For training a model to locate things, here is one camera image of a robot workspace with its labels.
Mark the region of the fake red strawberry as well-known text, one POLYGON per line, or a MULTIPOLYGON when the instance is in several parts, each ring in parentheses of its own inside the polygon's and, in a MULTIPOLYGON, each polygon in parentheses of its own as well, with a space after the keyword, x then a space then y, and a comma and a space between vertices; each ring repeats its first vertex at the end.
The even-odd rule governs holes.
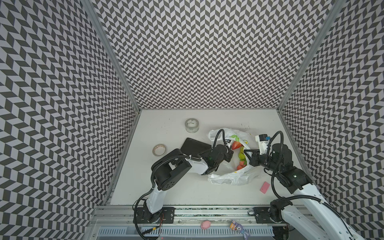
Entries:
POLYGON ((231 149, 232 149, 232 150, 236 150, 236 149, 241 148, 242 146, 243 146, 242 143, 237 142, 237 141, 234 141, 234 142, 232 143, 231 149))

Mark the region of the white plastic bag lemon print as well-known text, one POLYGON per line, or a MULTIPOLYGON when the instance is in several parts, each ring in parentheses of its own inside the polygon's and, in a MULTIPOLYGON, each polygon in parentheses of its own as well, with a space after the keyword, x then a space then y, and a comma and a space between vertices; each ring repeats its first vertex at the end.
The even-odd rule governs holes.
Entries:
MULTIPOLYGON (((241 147, 247 150, 258 149, 258 144, 255 141, 255 135, 239 130, 223 128, 224 133, 220 133, 217 139, 217 144, 223 143, 223 138, 229 141, 229 146, 234 142, 240 142, 241 147)), ((214 185, 232 185, 243 186, 251 183, 254 179, 260 177, 262 173, 261 167, 253 167, 249 164, 249 159, 246 158, 247 165, 242 169, 237 169, 240 165, 240 149, 234 150, 233 157, 228 163, 223 161, 218 170, 208 175, 208 181, 214 185)))

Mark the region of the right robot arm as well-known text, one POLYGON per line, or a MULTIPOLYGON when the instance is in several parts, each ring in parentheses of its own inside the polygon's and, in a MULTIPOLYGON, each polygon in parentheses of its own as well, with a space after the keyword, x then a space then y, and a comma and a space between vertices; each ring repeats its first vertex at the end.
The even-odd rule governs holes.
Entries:
POLYGON ((244 153, 251 166, 272 172, 271 189, 276 196, 269 207, 272 222, 287 223, 308 240, 363 239, 322 196, 312 179, 294 166, 283 132, 255 139, 259 149, 244 153))

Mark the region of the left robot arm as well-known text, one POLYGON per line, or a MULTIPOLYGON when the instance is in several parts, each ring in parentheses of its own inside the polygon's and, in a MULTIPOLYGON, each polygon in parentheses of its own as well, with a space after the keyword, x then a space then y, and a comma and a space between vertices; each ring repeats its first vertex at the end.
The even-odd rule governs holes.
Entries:
POLYGON ((180 149, 152 165, 151 189, 133 205, 134 224, 157 224, 170 216, 174 209, 164 207, 167 191, 187 173, 205 176, 217 171, 223 161, 231 161, 233 153, 224 129, 218 130, 212 145, 186 138, 180 149))

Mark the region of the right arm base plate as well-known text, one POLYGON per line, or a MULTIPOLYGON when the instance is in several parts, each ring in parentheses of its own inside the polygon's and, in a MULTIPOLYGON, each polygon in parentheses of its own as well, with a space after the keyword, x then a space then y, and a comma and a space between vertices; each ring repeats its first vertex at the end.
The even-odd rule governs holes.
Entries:
POLYGON ((250 216, 253 216, 257 224, 282 224, 288 225, 289 223, 283 219, 283 210, 288 210, 288 205, 285 207, 254 207, 248 212, 250 216))

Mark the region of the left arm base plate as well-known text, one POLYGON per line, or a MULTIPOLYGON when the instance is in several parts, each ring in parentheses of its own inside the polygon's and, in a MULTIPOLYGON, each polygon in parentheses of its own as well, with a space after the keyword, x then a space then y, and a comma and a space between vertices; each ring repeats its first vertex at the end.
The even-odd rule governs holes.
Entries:
POLYGON ((163 207, 159 212, 152 214, 147 207, 138 207, 137 210, 134 210, 133 222, 136 224, 172 224, 175 210, 173 207, 163 207))

